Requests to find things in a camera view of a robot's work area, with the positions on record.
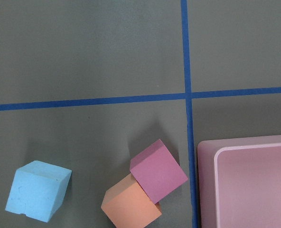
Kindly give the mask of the orange foam block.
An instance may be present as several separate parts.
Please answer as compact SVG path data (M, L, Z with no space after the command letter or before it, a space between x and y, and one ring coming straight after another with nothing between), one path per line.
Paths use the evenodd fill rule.
M162 215L132 174L105 192L101 209L117 228L144 228Z

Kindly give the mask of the pink plastic tray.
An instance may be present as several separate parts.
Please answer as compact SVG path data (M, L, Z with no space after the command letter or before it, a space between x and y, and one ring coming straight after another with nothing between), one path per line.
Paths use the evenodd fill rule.
M281 228L281 135L197 147L201 226Z

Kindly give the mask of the light blue foam block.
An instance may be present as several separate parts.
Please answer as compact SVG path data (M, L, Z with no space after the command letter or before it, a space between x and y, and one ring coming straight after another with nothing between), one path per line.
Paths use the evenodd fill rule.
M70 169L41 161L18 168L5 210L49 222L63 203L71 174Z

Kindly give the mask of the magenta foam block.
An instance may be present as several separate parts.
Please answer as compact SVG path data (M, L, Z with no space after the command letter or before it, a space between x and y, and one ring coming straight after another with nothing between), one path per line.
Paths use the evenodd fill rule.
M160 139L131 159L130 172L154 204L188 180Z

